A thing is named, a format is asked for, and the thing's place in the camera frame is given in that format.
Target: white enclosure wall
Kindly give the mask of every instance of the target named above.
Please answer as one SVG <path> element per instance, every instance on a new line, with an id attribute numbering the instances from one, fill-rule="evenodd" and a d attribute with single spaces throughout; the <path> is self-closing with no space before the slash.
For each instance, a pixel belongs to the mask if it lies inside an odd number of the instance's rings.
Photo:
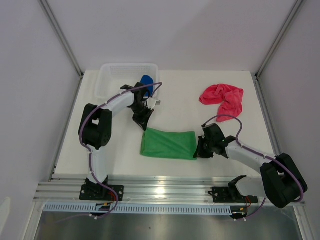
<path id="1" fill-rule="evenodd" d="M 49 0 L 83 70 L 256 72 L 295 0 Z"/>
<path id="2" fill-rule="evenodd" d="M 260 82 L 282 150 L 308 183 L 305 200 L 320 237 L 319 10 L 320 1 L 306 1 Z"/>
<path id="3" fill-rule="evenodd" d="M 36 0 L 1 1 L 0 32 L 0 202 L 11 198 L 1 239 L 18 240 L 79 77 Z"/>

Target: blue cloth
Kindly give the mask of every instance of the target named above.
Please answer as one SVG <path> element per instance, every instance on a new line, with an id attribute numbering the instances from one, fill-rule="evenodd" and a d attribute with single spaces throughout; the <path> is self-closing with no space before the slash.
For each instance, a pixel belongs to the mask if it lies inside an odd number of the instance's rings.
<path id="1" fill-rule="evenodd" d="M 144 75 L 144 76 L 141 78 L 140 83 L 142 83 L 142 84 L 144 84 L 144 85 L 153 84 L 153 83 L 154 83 L 154 80 L 153 80 L 150 76 Z M 149 87 L 148 87 L 148 90 L 149 90 L 149 92 L 150 92 L 150 94 L 151 94 L 151 96 L 152 96 L 152 93 L 154 92 L 154 87 L 153 87 L 153 86 L 149 86 Z M 148 92 L 147 92 L 144 96 L 145 96 L 145 97 L 151 97 L 151 96 L 149 96 L 149 93 L 148 93 Z"/>

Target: white plastic basket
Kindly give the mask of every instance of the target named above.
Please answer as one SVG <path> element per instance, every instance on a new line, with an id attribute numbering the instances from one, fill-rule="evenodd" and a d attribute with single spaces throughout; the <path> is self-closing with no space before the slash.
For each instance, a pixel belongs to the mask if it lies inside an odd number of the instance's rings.
<path id="1" fill-rule="evenodd" d="M 127 84 L 133 87 L 141 81 L 143 75 L 148 75 L 154 83 L 159 82 L 158 66 L 151 63 L 112 63 L 105 64 L 100 68 L 97 82 L 95 84 L 94 95 L 98 99 L 110 98 L 111 82 L 118 81 L 120 84 Z"/>

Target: green towel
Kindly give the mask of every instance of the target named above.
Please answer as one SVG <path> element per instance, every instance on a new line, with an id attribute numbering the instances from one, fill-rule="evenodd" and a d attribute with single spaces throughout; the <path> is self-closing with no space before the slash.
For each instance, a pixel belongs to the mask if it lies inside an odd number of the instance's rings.
<path id="1" fill-rule="evenodd" d="M 166 132 L 147 128 L 142 137 L 140 154 L 151 158 L 196 160 L 196 149 L 194 131 Z"/>

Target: metal frame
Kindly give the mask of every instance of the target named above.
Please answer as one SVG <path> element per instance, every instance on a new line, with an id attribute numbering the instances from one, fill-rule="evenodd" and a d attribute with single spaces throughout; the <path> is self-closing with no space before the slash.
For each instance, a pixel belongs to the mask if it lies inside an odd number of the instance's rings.
<path id="1" fill-rule="evenodd" d="M 270 62 L 272 56 L 275 54 L 280 43 L 284 39 L 294 19 L 297 17 L 306 0 L 297 0 L 292 7 L 285 23 L 283 24 L 280 32 L 274 40 L 270 50 L 268 51 L 265 59 L 263 60 L 257 74 L 253 76 L 254 86 L 257 92 L 259 103 L 262 109 L 265 124 L 267 126 L 270 141 L 273 150 L 276 154 L 281 152 L 281 146 L 277 140 L 276 132 L 273 127 L 270 114 L 266 105 L 263 91 L 261 89 L 259 78 L 264 69 Z M 63 49 L 65 50 L 68 58 L 70 59 L 76 72 L 82 77 L 84 74 L 76 60 L 65 35 L 63 34 L 57 19 L 47 0 L 38 0 L 44 13 L 46 14 L 54 32 L 56 33 Z M 73 112 L 73 108 L 79 93 L 81 81 L 76 91 L 76 95 L 70 110 L 70 115 L 67 120 L 67 124 L 64 128 L 64 134 L 61 138 L 60 145 L 55 156 L 50 179 L 48 182 L 40 182 L 34 196 L 34 205 L 28 226 L 25 231 L 25 240 L 34 239 L 36 230 L 40 222 L 40 217 L 47 201 L 55 202 L 67 202 L 74 203 L 79 202 L 79 194 L 81 185 L 84 183 L 86 175 L 57 175 L 54 174 L 61 148 L 65 139 L 67 128 L 69 126 L 70 118 Z M 194 206 L 208 206 L 208 205 L 225 205 L 222 203 L 213 203 L 211 196 L 207 194 L 213 186 L 227 186 L 233 178 L 227 177 L 213 177 L 213 178 L 186 178 L 186 177 L 130 177 L 130 176 L 109 176 L 109 184 L 124 185 L 124 201 L 122 203 L 127 204 L 166 204 L 166 205 L 194 205 Z M 298 220 L 298 225 L 303 239 L 312 240 L 315 239 L 312 233 L 310 222 L 305 210 L 305 203 L 292 203 Z"/>
<path id="2" fill-rule="evenodd" d="M 74 108 L 75 108 L 75 105 L 76 105 L 76 101 L 77 101 L 77 98 L 78 98 L 78 94 L 79 94 L 79 91 L 80 91 L 80 88 L 81 88 L 81 84 L 82 84 L 83 78 L 84 78 L 83 76 L 80 77 L 80 81 L 79 81 L 77 89 L 75 91 L 75 94 L 74 94 L 74 97 L 73 97 L 73 101 L 72 101 L 72 105 L 71 105 L 71 108 L 70 108 L 70 111 L 69 111 L 69 115 L 68 115 L 68 118 L 66 120 L 65 126 L 63 128 L 63 134 L 62 134 L 62 136 L 61 136 L 61 138 L 59 140 L 59 146 L 57 148 L 56 154 L 54 155 L 54 160 L 53 160 L 53 163 L 52 163 L 51 168 L 50 168 L 48 181 L 51 181 L 51 178 L 52 178 L 53 174 L 55 173 L 55 170 L 56 170 L 56 167 L 57 167 L 57 163 L 58 163 L 58 160 L 59 160 L 59 157 L 60 157 L 60 153 L 61 153 L 62 147 L 64 145 L 64 141 L 65 141 L 65 138 L 66 138 L 67 130 L 68 130 L 68 127 L 69 127 L 69 124 L 70 124 L 71 116 L 72 116 L 72 113 L 74 112 Z"/>
<path id="3" fill-rule="evenodd" d="M 71 61 L 75 71 L 77 72 L 77 74 L 82 77 L 84 75 L 83 71 L 81 71 L 81 68 L 79 66 L 79 63 L 57 21 L 57 18 L 54 14 L 54 12 L 52 11 L 49 3 L 47 0 L 38 0 L 40 6 L 42 7 L 42 10 L 44 11 L 44 14 L 46 15 L 50 25 L 52 26 L 52 29 L 56 35 L 56 37 L 59 39 L 63 50 L 65 51 L 67 57 L 69 58 L 69 60 Z"/>
<path id="4" fill-rule="evenodd" d="M 282 25 L 278 35 L 276 36 L 273 44 L 271 45 L 271 48 L 269 49 L 268 53 L 266 54 L 262 64 L 259 67 L 259 70 L 256 73 L 256 78 L 259 80 L 261 74 L 266 69 L 268 63 L 276 53 L 278 47 L 280 46 L 281 42 L 285 38 L 287 32 L 289 31 L 290 27 L 292 26 L 294 20 L 298 16 L 300 10 L 302 9 L 304 3 L 306 0 L 296 0 L 289 15 L 287 16 L 286 20 L 284 21 L 284 24 Z"/>

